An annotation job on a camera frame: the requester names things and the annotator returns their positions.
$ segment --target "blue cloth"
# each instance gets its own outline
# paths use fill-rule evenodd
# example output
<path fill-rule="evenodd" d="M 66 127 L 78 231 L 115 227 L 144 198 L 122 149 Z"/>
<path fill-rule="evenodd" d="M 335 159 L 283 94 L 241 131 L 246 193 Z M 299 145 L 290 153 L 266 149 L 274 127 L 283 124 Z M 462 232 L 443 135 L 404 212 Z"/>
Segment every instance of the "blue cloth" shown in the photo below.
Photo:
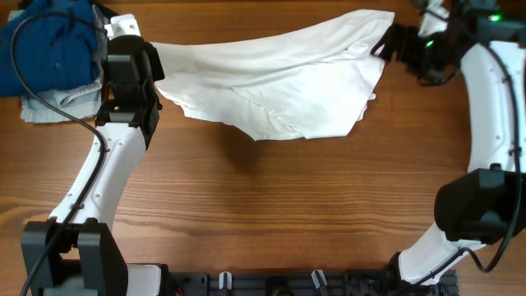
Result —
<path fill-rule="evenodd" d="M 0 31 L 0 96 L 25 95 L 12 67 L 11 38 L 24 19 L 42 12 L 65 12 L 91 24 L 94 22 L 88 0 L 34 0 Z M 92 59 L 96 50 L 97 38 L 93 29 L 63 17 L 50 16 L 32 21 L 20 33 L 16 61 L 33 91 L 71 90 L 89 85 L 99 75 L 99 67 Z"/>

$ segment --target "black cable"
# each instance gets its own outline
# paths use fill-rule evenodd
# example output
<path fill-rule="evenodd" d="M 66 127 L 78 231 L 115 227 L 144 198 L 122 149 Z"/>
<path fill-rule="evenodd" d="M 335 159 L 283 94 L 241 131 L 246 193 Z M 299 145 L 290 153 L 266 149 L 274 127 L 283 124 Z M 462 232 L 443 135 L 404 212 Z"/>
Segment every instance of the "black cable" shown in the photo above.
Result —
<path fill-rule="evenodd" d="M 100 168 L 102 167 L 102 164 L 104 162 L 104 157 L 105 157 L 105 154 L 106 154 L 106 149 L 107 149 L 106 148 L 106 142 L 104 140 L 104 136 L 102 136 L 99 131 L 97 131 L 94 127 L 92 127 L 88 123 L 85 123 L 85 122 L 81 121 L 79 118 L 73 117 L 70 114 L 63 112 L 60 109 L 55 108 L 50 103 L 48 103 L 45 100 L 41 99 L 34 91 L 31 90 L 31 88 L 27 85 L 25 79 L 21 75 L 20 68 L 18 67 L 18 63 L 16 62 L 16 42 L 18 40 L 18 36 L 19 36 L 20 32 L 29 23 L 31 23 L 32 21 L 38 20 L 38 19 L 43 18 L 43 17 L 49 17 L 49 16 L 59 16 L 59 17 L 67 18 L 69 20 L 78 21 L 81 24 L 87 25 L 90 28 L 92 28 L 92 29 L 94 29 L 94 30 L 96 30 L 98 32 L 103 32 L 104 34 L 106 34 L 106 31 L 104 29 L 100 29 L 100 28 L 90 24 L 88 21 L 82 20 L 81 18 L 79 18 L 77 16 L 68 15 L 68 14 L 62 13 L 62 12 L 45 12 L 45 13 L 38 14 L 38 15 L 35 15 L 35 16 L 30 16 L 27 19 L 23 20 L 17 26 L 15 32 L 13 33 L 12 39 L 11 39 L 11 47 L 10 47 L 11 51 L 10 51 L 10 54 L 11 54 L 11 61 L 12 61 L 12 64 L 13 64 L 13 68 L 15 70 L 16 76 L 20 80 L 22 86 L 25 88 L 25 91 L 28 93 L 28 95 L 31 95 L 33 98 L 37 99 L 41 104 L 43 104 L 47 108 L 51 109 L 52 111 L 62 115 L 65 118 L 69 118 L 70 120 L 72 120 L 75 123 L 79 123 L 82 127 L 85 127 L 90 132 L 95 134 L 95 136 L 97 137 L 97 139 L 100 142 L 100 154 L 99 154 L 99 158 L 97 159 L 97 163 L 95 165 L 95 168 L 93 169 L 93 172 L 91 173 L 90 177 L 88 178 L 85 186 L 82 188 L 82 191 L 79 194 L 78 198 L 76 199 L 75 203 L 72 205 L 72 209 L 69 211 L 69 213 L 67 214 L 66 218 L 64 218 L 64 221 L 60 224 L 60 226 L 58 226 L 58 228 L 55 231 L 55 233 L 53 234 L 53 236 L 46 243 L 46 247 L 45 247 L 44 251 L 42 252 L 42 254 L 40 255 L 39 259 L 37 260 L 37 262 L 35 263 L 35 265 L 31 269 L 30 273 L 27 275 L 27 279 L 25 280 L 24 286 L 22 287 L 22 290 L 21 290 L 21 296 L 26 296 L 27 295 L 27 292 L 30 289 L 31 283 L 32 283 L 33 279 L 35 278 L 36 273 L 39 271 L 39 268 L 42 266 L 42 263 L 44 262 L 44 260 L 46 259 L 47 255 L 49 254 L 49 251 L 55 246 L 55 244 L 57 243 L 58 239 L 60 238 L 60 235 L 61 235 L 62 231 L 66 228 L 66 226 L 72 220 L 73 216 L 76 214 L 78 209 L 81 208 L 81 204 L 84 201 L 85 195 L 90 190 L 91 185 L 93 184 L 94 180 L 97 178 L 97 174 L 99 173 Z"/>
<path fill-rule="evenodd" d="M 447 268 L 453 261 L 455 261 L 458 257 L 462 256 L 465 252 L 469 253 L 473 261 L 475 262 L 475 265 L 477 268 L 484 273 L 491 272 L 495 266 L 499 263 L 499 260 L 502 258 L 502 255 L 504 254 L 505 250 L 507 249 L 508 245 L 510 244 L 510 240 L 513 237 L 513 233 L 515 230 L 515 226 L 517 225 L 517 219 L 519 218 L 520 213 L 520 206 L 522 203 L 522 184 L 523 184 L 523 178 L 522 178 L 522 172 L 520 170 L 520 157 L 521 157 L 521 148 L 520 148 L 520 133 L 519 133 L 519 110 L 518 110 L 518 102 L 517 102 L 517 96 L 515 94 L 514 86 L 513 86 L 513 78 L 511 77 L 510 73 L 508 72 L 504 62 L 502 62 L 501 57 L 493 50 L 489 44 L 482 42 L 480 39 L 478 39 L 475 35 L 471 34 L 468 31 L 464 32 L 465 35 L 467 35 L 470 39 L 475 41 L 477 44 L 480 44 L 487 52 L 495 59 L 497 64 L 502 70 L 502 73 L 504 74 L 504 80 L 503 83 L 506 83 L 508 85 L 508 88 L 510 90 L 510 98 L 511 98 L 511 105 L 513 109 L 513 122 L 514 122 L 514 140 L 513 140 L 513 155 L 514 155 L 514 164 L 515 164 L 515 200 L 514 200 L 514 209 L 511 216 L 510 226 L 506 230 L 505 237 L 501 240 L 501 245 L 499 245 L 497 251 L 495 252 L 495 255 L 491 259 L 490 263 L 484 267 L 480 260 L 478 259 L 477 254 L 475 252 L 468 248 L 468 247 L 462 247 L 460 248 L 448 261 L 446 261 L 444 264 L 442 264 L 440 267 L 438 267 L 435 271 L 427 275 L 426 277 L 419 280 L 415 285 L 420 285 L 428 281 L 429 279 L 434 278 L 436 275 L 441 273 L 445 268 Z"/>
<path fill-rule="evenodd" d="M 430 15 L 436 17 L 437 19 L 441 20 L 441 21 L 445 21 L 445 22 L 448 22 L 449 20 L 441 15 L 439 15 L 438 13 L 432 11 L 431 9 L 427 8 L 427 7 L 420 7 L 420 10 L 423 12 L 423 13 L 429 13 Z"/>

